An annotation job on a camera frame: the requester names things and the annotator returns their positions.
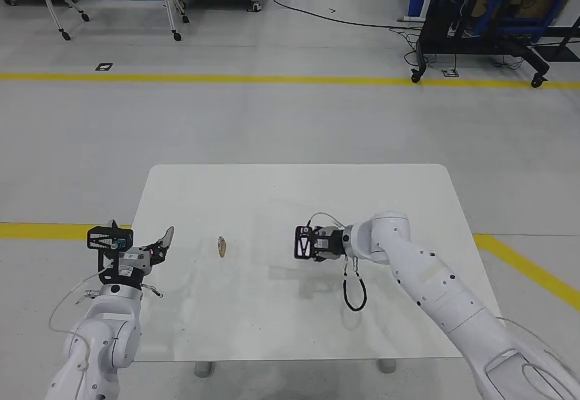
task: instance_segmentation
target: yellow stripe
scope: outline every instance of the yellow stripe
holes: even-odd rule
[[[0,239],[86,240],[95,225],[0,223]]]
[[[0,223],[0,239],[85,240],[89,224]],[[492,235],[475,234],[477,247],[487,250],[580,312],[580,292],[517,253]]]
[[[475,234],[474,241],[478,248],[489,251],[580,312],[579,291],[568,286],[565,282],[517,253],[492,235]]]
[[[276,75],[189,75],[189,74],[54,74],[0,72],[0,81],[97,82],[97,83],[222,83],[295,84],[344,86],[412,86],[410,78],[364,76],[276,76]],[[419,86],[531,89],[528,81],[422,79]],[[580,82],[545,82],[542,88],[580,90]]]

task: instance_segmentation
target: table top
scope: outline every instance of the table top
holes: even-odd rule
[[[460,357],[389,268],[359,262],[368,303],[350,311],[343,259],[293,258],[294,229],[317,211],[344,224],[393,210],[499,314],[445,167],[440,165],[158,165],[134,220],[135,244],[174,225],[166,262],[145,281],[141,361]],[[327,217],[313,225],[329,225]],[[227,243],[221,258],[217,241]],[[360,304],[358,282],[348,282]]]

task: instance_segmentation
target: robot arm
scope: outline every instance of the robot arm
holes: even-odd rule
[[[345,254],[390,266],[466,359],[484,399],[580,400],[580,383],[554,355],[514,336],[435,253],[410,242],[405,215],[377,214],[338,235],[317,229],[313,258]]]
[[[46,400],[117,399],[117,370],[130,366],[139,347],[141,289],[161,297],[143,284],[143,278],[165,260],[173,234],[170,227],[156,243],[132,247],[132,231],[118,228],[114,221],[88,232],[88,247],[99,252],[103,287],[83,319],[66,331],[66,363],[52,379]]]

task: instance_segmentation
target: caster wheel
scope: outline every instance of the caster wheel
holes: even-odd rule
[[[534,78],[532,78],[532,82],[530,82],[530,86],[532,86],[533,88],[538,88],[540,87],[543,82],[546,80],[546,78],[544,78],[543,76],[539,75],[539,74],[535,74]]]

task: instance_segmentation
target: floor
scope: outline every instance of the floor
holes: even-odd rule
[[[403,1],[286,1],[377,24],[395,24],[405,10]],[[449,81],[458,84],[425,85],[448,82],[440,70],[454,58],[439,56],[415,86],[395,33],[272,1],[261,13],[191,7],[180,43],[158,2],[79,4],[87,24],[57,4],[68,43],[43,3],[0,2],[0,222],[131,223],[149,169],[163,163],[439,163],[473,232],[495,235],[580,292],[580,90],[520,88],[532,77],[525,65],[465,56]],[[573,49],[580,55],[580,44]],[[101,62],[137,82],[76,80]],[[65,75],[6,79],[25,73]],[[402,80],[141,81],[154,74]],[[548,78],[580,82],[580,64],[553,64]],[[503,315],[539,333],[580,377],[580,311],[491,252],[482,258]],[[0,239],[0,399],[44,395],[63,342],[47,317],[94,261],[75,241]],[[84,307],[65,307],[58,324]],[[120,398],[479,398],[461,359],[401,360],[392,375],[372,361],[220,363],[209,380],[192,368],[134,363],[120,374]]]

